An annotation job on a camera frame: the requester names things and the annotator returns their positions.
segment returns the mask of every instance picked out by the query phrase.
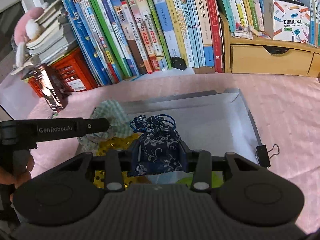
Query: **green checkered cloth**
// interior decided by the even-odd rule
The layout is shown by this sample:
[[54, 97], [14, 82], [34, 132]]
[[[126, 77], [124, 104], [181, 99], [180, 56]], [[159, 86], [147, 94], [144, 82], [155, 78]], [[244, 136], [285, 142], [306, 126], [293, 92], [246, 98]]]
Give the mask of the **green checkered cloth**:
[[124, 112], [118, 101], [107, 100], [95, 108], [89, 119], [106, 118], [110, 127], [106, 132], [87, 134], [79, 137], [78, 141], [83, 146], [83, 151], [96, 153], [99, 143], [112, 137], [126, 138], [133, 134], [129, 126], [131, 119]]

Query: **wooden drawer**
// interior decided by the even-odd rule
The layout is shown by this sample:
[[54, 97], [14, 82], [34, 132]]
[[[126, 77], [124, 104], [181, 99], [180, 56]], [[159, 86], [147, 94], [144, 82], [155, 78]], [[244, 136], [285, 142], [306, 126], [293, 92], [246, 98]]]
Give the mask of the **wooden drawer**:
[[312, 52], [298, 49], [273, 55], [263, 46], [231, 45], [231, 70], [232, 73], [307, 76], [312, 56]]
[[310, 77], [320, 77], [320, 54], [314, 53], [312, 63], [308, 72]]

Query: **red plastic crate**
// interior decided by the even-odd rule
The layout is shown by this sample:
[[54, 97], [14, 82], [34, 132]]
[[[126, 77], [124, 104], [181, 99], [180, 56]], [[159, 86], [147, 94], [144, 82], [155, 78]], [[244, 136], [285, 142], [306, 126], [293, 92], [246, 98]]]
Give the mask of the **red plastic crate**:
[[[77, 48], [70, 53], [67, 57], [59, 60], [58, 62], [51, 65], [51, 67], [56, 71], [57, 76], [59, 77], [60, 82], [64, 86], [65, 92], [75, 91], [68, 82], [81, 80], [85, 89], [78, 89], [78, 92], [90, 90], [98, 87], [95, 82], [86, 62], [82, 55], [81, 49]], [[36, 79], [30, 78], [29, 85], [37, 93], [39, 97], [42, 97], [41, 89], [36, 81]]]

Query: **drawer handle cutout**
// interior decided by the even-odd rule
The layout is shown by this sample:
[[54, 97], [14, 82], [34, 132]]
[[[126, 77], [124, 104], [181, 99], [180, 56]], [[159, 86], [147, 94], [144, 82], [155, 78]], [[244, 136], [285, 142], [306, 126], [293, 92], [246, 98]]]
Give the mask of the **drawer handle cutout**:
[[289, 48], [275, 47], [275, 46], [263, 46], [263, 47], [268, 53], [272, 55], [281, 55], [286, 53], [289, 50]]

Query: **wooden organizer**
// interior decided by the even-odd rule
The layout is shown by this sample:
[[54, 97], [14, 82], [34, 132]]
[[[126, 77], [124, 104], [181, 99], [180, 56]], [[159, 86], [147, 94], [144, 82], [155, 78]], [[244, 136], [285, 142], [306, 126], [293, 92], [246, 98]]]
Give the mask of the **wooden organizer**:
[[[308, 44], [273, 41], [253, 36], [253, 40], [234, 38], [229, 32], [226, 17], [220, 14], [223, 23], [226, 73], [285, 74], [308, 77], [320, 76], [320, 48]], [[264, 46], [287, 48], [280, 55], [270, 54]], [[214, 68], [195, 69], [197, 74], [214, 73]]]

